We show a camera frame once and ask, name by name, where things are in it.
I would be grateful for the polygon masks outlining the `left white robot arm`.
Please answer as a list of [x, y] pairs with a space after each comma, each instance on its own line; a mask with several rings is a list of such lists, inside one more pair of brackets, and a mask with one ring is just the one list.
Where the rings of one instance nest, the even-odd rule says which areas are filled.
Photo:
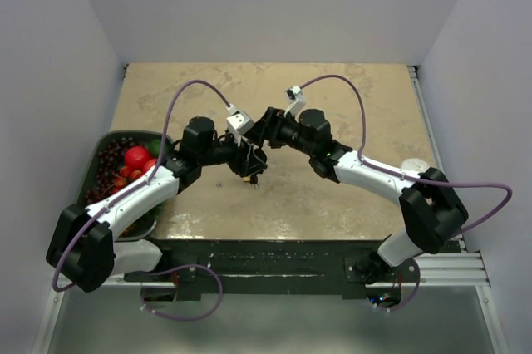
[[265, 154], [243, 139], [253, 125], [244, 113], [229, 116], [227, 133], [219, 138], [211, 119], [195, 117], [172, 149], [162, 150], [155, 166], [137, 181], [85, 209], [76, 205], [64, 209], [46, 256], [55, 269], [53, 289], [62, 291], [60, 276], [87, 293], [120, 273], [142, 272], [154, 281], [167, 279], [172, 261], [157, 244], [144, 239], [121, 242], [119, 236], [156, 206], [190, 187], [205, 166], [227, 164], [240, 177], [263, 172]]

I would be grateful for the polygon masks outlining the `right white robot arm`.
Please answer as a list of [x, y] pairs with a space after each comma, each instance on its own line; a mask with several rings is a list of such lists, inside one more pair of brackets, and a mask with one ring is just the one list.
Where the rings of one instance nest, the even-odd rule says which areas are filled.
[[320, 177], [362, 188], [400, 207], [404, 229], [385, 239], [370, 262], [372, 276], [379, 281], [390, 281], [409, 258], [438, 253], [469, 218], [439, 169], [418, 174], [383, 165], [370, 167], [355, 150], [333, 138], [323, 111], [308, 109], [294, 117], [268, 108], [244, 136], [256, 145], [298, 150], [308, 155]]

